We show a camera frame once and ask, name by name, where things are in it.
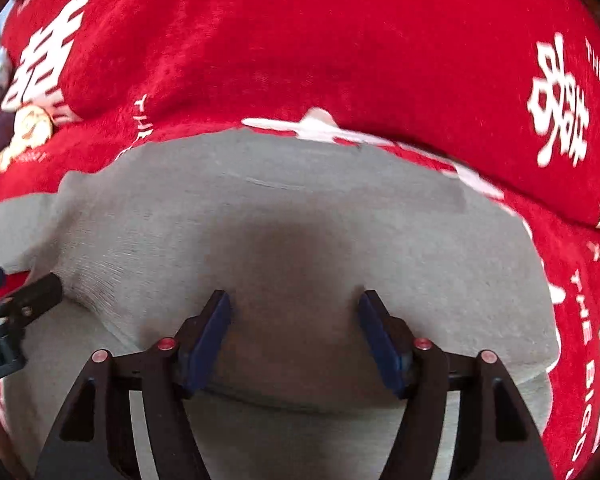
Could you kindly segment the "red wedding quilt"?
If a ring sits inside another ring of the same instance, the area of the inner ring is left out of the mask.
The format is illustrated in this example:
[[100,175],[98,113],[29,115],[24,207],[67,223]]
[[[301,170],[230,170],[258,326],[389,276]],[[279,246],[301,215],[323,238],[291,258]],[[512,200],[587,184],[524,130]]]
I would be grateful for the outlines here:
[[600,230],[600,29],[579,0],[17,0],[3,41],[4,109],[110,151],[318,107]]

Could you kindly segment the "yellow orange cloth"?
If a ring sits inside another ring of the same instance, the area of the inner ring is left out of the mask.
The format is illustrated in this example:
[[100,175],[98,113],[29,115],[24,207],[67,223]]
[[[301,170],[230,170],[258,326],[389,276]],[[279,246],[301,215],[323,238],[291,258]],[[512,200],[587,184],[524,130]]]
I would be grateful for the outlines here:
[[44,145],[52,137],[54,124],[42,107],[27,105],[15,112],[14,136],[0,153],[0,174],[20,155]]

